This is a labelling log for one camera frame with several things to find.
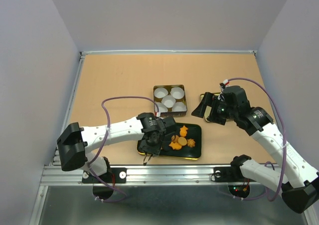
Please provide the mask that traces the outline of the metal tongs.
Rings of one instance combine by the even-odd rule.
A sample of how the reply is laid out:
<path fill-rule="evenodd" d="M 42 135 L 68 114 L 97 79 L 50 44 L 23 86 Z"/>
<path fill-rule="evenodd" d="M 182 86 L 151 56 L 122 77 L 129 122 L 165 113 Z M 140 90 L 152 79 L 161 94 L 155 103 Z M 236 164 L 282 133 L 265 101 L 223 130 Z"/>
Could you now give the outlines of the metal tongs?
<path fill-rule="evenodd" d="M 147 166 L 152 157 L 153 157 L 153 154 L 145 153 L 145 156 L 143 159 L 143 166 Z"/>

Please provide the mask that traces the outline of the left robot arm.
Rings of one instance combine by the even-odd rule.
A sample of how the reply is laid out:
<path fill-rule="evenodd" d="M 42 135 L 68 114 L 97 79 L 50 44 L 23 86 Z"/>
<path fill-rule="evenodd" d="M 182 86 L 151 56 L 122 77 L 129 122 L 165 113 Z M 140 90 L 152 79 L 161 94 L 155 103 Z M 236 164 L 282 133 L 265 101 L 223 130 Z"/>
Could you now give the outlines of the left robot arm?
<path fill-rule="evenodd" d="M 77 122 L 71 123 L 57 139 L 61 169 L 64 172 L 83 170 L 94 175 L 99 182 L 106 182 L 111 176 L 109 161 L 95 154 L 94 150 L 136 141 L 140 151 L 157 156 L 176 132 L 174 118 L 158 118 L 152 113 L 96 127 L 80 127 Z"/>

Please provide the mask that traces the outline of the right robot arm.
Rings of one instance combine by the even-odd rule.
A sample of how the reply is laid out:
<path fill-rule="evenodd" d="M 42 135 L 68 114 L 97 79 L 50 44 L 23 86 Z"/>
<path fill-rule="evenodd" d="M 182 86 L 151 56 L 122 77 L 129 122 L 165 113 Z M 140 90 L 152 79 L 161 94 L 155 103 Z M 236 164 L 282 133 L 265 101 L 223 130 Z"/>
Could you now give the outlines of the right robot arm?
<path fill-rule="evenodd" d="M 206 92 L 192 116 L 206 118 L 211 123 L 225 125 L 232 120 L 258 142 L 281 167 L 276 172 L 257 163 L 247 155 L 234 157 L 229 167 L 217 169 L 216 182 L 238 182 L 241 179 L 256 181 L 266 188 L 279 192 L 285 204 L 301 214 L 319 199 L 319 172 L 311 166 L 279 131 L 273 118 L 261 107 L 252 107 L 246 92 L 240 86 L 226 86 L 219 95 Z"/>

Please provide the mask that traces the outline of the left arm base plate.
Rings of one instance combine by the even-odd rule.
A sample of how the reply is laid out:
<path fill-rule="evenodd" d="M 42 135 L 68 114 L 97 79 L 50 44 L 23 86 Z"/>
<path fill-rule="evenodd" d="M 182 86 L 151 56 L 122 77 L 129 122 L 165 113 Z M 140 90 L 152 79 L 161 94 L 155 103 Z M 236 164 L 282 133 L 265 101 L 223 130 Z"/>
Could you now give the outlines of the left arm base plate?
<path fill-rule="evenodd" d="M 125 184 L 127 179 L 127 168 L 125 167 L 112 167 L 110 172 L 107 172 L 99 177 L 107 184 Z M 101 182 L 86 172 L 82 175 L 83 184 L 100 184 Z"/>

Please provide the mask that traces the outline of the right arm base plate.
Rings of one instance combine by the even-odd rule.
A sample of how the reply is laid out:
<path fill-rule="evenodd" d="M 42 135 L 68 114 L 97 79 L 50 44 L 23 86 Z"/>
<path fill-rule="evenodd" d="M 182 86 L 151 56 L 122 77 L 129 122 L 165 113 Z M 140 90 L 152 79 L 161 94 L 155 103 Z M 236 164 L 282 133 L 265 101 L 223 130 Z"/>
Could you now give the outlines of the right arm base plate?
<path fill-rule="evenodd" d="M 240 167 L 234 166 L 214 167 L 210 175 L 210 180 L 217 183 L 244 182 L 246 179 L 255 182 L 252 178 L 243 176 Z"/>

